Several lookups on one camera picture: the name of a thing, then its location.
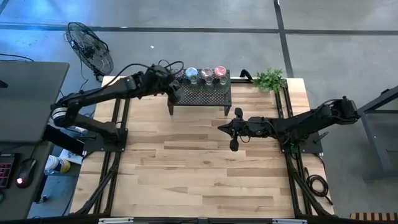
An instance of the gray floor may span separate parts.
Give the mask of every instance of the gray floor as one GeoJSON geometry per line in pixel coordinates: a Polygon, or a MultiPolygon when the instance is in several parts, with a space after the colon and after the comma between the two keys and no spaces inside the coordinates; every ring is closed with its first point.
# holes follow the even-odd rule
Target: gray floor
{"type": "MultiPolygon", "coordinates": [[[[280,0],[286,29],[397,30],[394,0],[280,0]]],[[[272,0],[10,0],[0,24],[90,26],[278,28],[272,0]]],[[[1,30],[2,53],[34,60],[70,63],[62,91],[77,91],[83,83],[80,61],[63,32],[1,30]]],[[[285,68],[279,34],[167,32],[97,32],[108,43],[113,74],[128,63],[156,63],[165,58],[186,66],[224,65],[238,76],[242,68],[255,73],[267,67],[285,68]]],[[[346,95],[358,107],[398,83],[397,36],[287,35],[294,77],[304,78],[312,107],[346,95]]],[[[83,66],[89,82],[98,87],[83,66]]],[[[85,108],[91,112],[93,107],[85,108]]],[[[361,122],[332,126],[323,140],[326,174],[337,215],[351,212],[398,212],[397,181],[365,184],[363,175],[379,170],[361,122]]],[[[30,217],[62,214],[76,178],[52,177],[46,186],[50,201],[32,207],[30,217]]]]}

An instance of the wooden table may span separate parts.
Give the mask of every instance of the wooden table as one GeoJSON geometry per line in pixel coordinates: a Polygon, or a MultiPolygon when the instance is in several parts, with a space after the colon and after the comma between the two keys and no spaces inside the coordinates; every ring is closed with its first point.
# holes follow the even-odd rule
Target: wooden table
{"type": "MultiPolygon", "coordinates": [[[[110,79],[104,77],[103,83],[110,79]]],[[[294,114],[308,111],[304,81],[290,78],[288,84],[294,114]]],[[[232,111],[242,108],[244,119],[277,117],[274,94],[261,92],[252,84],[233,84],[232,97],[232,111]]],[[[95,119],[110,121],[113,107],[114,100],[99,103],[95,119]]],[[[217,130],[232,118],[234,113],[225,117],[222,108],[189,106],[176,107],[170,116],[166,96],[131,100],[129,137],[119,167],[112,216],[293,217],[286,162],[277,141],[252,138],[247,144],[241,142],[238,152],[232,152],[230,137],[217,130]]],[[[84,160],[71,212],[81,208],[97,187],[103,157],[103,152],[95,152],[84,160]]],[[[325,177],[317,157],[305,154],[303,163],[311,174],[325,177]]],[[[297,192],[304,211],[301,190],[297,192]]],[[[317,199],[333,213],[326,199],[317,199]]]]}

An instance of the green plant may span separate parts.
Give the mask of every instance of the green plant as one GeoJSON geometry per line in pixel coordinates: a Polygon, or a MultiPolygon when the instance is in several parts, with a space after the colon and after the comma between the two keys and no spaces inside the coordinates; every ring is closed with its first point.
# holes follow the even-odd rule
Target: green plant
{"type": "Polygon", "coordinates": [[[273,90],[278,92],[280,87],[286,87],[287,81],[282,78],[283,71],[278,68],[267,68],[267,73],[257,72],[257,78],[253,79],[253,84],[262,90],[273,90]]]}

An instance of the robotic arm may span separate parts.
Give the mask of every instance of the robotic arm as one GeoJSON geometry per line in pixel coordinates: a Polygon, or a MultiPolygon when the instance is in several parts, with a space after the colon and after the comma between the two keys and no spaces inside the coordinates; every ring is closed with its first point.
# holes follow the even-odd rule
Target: robotic arm
{"type": "Polygon", "coordinates": [[[83,106],[120,98],[139,98],[149,95],[167,93],[171,102],[180,98],[180,85],[168,69],[160,65],[152,65],[145,73],[137,72],[128,77],[120,78],[113,84],[101,88],[71,93],[52,105],[51,117],[56,126],[67,128],[79,126],[102,135],[108,141],[118,141],[119,131],[113,122],[99,122],[79,114],[83,106]]]}
{"type": "Polygon", "coordinates": [[[232,138],[229,148],[236,152],[239,148],[238,136],[250,138],[274,138],[281,144],[298,144],[312,133],[332,124],[353,124],[359,119],[354,101],[343,99],[328,100],[318,108],[291,118],[251,117],[243,120],[241,108],[235,109],[236,118],[218,129],[232,138]]]}

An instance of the fan grille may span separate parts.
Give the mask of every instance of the fan grille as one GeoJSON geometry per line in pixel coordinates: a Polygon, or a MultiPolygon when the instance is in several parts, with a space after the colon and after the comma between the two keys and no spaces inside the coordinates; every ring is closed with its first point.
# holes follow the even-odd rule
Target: fan grille
{"type": "Polygon", "coordinates": [[[80,22],[70,22],[66,35],[77,56],[92,71],[102,75],[112,72],[113,61],[109,50],[90,28],[80,22]]]}

